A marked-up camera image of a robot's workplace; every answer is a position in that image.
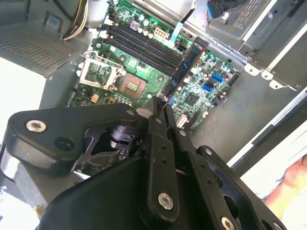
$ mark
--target chipset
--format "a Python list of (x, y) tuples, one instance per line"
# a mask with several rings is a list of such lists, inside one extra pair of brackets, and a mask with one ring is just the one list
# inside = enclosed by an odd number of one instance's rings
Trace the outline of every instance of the chipset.
[(122, 82), (119, 91), (137, 100), (140, 98), (141, 94), (146, 88), (146, 85), (147, 83), (141, 79), (138, 79), (133, 75), (127, 75)]
[(193, 94), (192, 92), (190, 92), (188, 94), (188, 96), (186, 97), (186, 99), (184, 100), (184, 102), (186, 102), (186, 103), (188, 103), (190, 105), (193, 105), (193, 104), (195, 104), (198, 101), (199, 98), (200, 98), (199, 96), (197, 96), (197, 95)]

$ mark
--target finger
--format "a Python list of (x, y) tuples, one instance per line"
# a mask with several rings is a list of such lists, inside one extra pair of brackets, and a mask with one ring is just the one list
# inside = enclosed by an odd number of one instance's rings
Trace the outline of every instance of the finger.
[(307, 165), (307, 155), (305, 155), (304, 157), (302, 157), (302, 159), (303, 159), (303, 164), (304, 165)]

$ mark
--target ram slot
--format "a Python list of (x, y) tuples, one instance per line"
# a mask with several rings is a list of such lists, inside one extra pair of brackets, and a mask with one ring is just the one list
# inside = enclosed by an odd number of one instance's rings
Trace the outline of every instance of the ram slot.
[(130, 47), (126, 42), (123, 42), (121, 40), (116, 40), (116, 39), (111, 39), (110, 44), (124, 52), (126, 52), (127, 54), (139, 59), (140, 61), (144, 62), (145, 64), (152, 66), (153, 68), (157, 69), (158, 71), (166, 74), (167, 76), (171, 76), (173, 73), (173, 69), (172, 68), (166, 68), (162, 65), (160, 65), (159, 63), (157, 63), (156, 61), (148, 58), (148, 55), (144, 55), (142, 53), (139, 53), (138, 50), (134, 49), (133, 47)]
[(150, 50), (144, 49), (144, 47), (140, 46), (138, 43), (135, 41), (130, 40), (129, 38), (121, 35), (121, 34), (114, 34), (113, 39), (120, 40), (120, 41), (125, 41), (130, 47), (133, 47), (134, 49), (138, 50), (140, 53), (143, 53), (144, 55), (147, 55), (148, 58), (155, 60), (157, 63), (160, 65), (164, 65), (165, 67), (170, 67), (173, 70), (178, 66), (178, 64), (169, 62), (167, 59), (161, 57), (161, 56), (156, 56), (153, 55), (153, 53)]
[(142, 45), (142, 47), (146, 48), (149, 52), (154, 52), (160, 57), (165, 57), (173, 61), (176, 65), (178, 65), (181, 61), (181, 57), (178, 57), (177, 54), (170, 54), (169, 51), (164, 50), (162, 47), (151, 43), (151, 41), (149, 41), (148, 39), (135, 33), (134, 31), (125, 28), (124, 26), (119, 25), (115, 28), (115, 31), (124, 34), (126, 37), (130, 37), (131, 41), (138, 41), (139, 45)]

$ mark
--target ventilation grille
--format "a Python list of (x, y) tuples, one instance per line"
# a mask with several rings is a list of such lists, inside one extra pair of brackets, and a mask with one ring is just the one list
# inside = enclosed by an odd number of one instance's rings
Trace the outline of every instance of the ventilation grille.
[(238, 17), (236, 23), (234, 24), (234, 28), (238, 28), (243, 30), (248, 20), (251, 18), (253, 12), (257, 9), (258, 5), (261, 3), (261, 0), (249, 0), (244, 6), (243, 12)]
[(30, 26), (0, 31), (0, 48), (25, 58), (44, 69), (62, 65), (76, 52)]

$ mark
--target white surface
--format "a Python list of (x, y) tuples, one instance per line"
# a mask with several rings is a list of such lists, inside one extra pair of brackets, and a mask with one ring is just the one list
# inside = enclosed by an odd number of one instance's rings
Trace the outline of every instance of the white surface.
[(0, 58), (0, 143), (14, 113), (39, 108), (46, 79), (41, 75)]
[(280, 183), (287, 168), (307, 154), (306, 140), (307, 121), (248, 170), (241, 180), (254, 193), (267, 196)]
[(0, 190), (1, 230), (34, 230), (39, 224), (29, 205)]

